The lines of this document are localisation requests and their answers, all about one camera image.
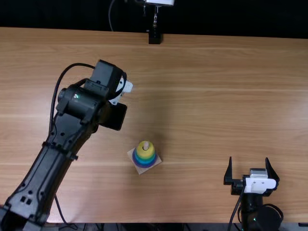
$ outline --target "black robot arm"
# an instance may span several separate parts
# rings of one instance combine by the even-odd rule
[[[123,87],[117,90],[119,83]],[[40,231],[72,161],[98,126],[120,130],[127,107],[112,105],[124,88],[126,74],[100,60],[90,79],[63,89],[57,114],[34,164],[0,209],[0,231]]]
[[[239,196],[238,219],[242,224],[242,231],[278,231],[283,213],[275,205],[263,204],[263,196],[270,196],[277,189],[279,181],[268,158],[265,159],[265,168],[251,168],[250,175],[243,175],[242,179],[233,179],[232,158],[229,158],[224,184],[231,185],[231,195]],[[236,209],[237,207],[230,219],[228,230],[231,228]]]

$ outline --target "yellow ring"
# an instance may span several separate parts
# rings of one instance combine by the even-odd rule
[[[149,142],[149,149],[148,150],[144,150],[143,149],[143,145],[146,141],[142,141],[140,142],[140,144],[137,147],[137,155],[142,158],[142,159],[149,159],[153,156],[155,149],[154,146],[151,142]]]

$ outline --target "stacking ring toy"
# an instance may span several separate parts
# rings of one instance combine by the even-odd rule
[[[154,146],[149,141],[142,141],[133,152],[132,159],[138,167],[151,167],[157,159]]]

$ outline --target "toy base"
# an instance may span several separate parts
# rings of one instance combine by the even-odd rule
[[[159,158],[159,155],[156,154],[156,155],[157,155],[157,159],[156,159],[155,163],[154,163],[151,167],[147,167],[147,168],[138,167],[137,165],[135,165],[135,163],[134,163],[134,161],[133,161],[133,153],[134,153],[134,150],[135,150],[135,148],[133,148],[132,150],[128,151],[128,152],[127,152],[127,155],[129,156],[130,160],[133,162],[133,164],[134,164],[134,166],[135,166],[137,172],[139,173],[139,175],[142,174],[142,173],[144,173],[145,171],[147,171],[147,170],[153,168],[155,165],[158,165],[159,163],[162,162],[162,160]]]

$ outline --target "blue ring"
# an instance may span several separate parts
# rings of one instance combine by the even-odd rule
[[[137,154],[137,150],[136,150],[136,149],[134,150],[134,155],[135,155],[136,160],[137,160],[137,162],[138,162],[139,164],[141,164],[141,165],[147,165],[147,164],[151,163],[151,162],[155,159],[156,153],[154,152],[153,156],[151,156],[151,157],[150,157],[149,159],[147,159],[147,160],[144,160],[144,159],[140,158],[140,157],[138,156],[138,154]]]
[[[134,161],[135,165],[137,165],[138,167],[142,167],[142,168],[151,167],[156,162],[156,159],[157,159],[157,155],[155,154],[153,161],[151,161],[147,165],[143,165],[143,164],[141,164],[137,161],[135,152],[133,153],[133,161]]]

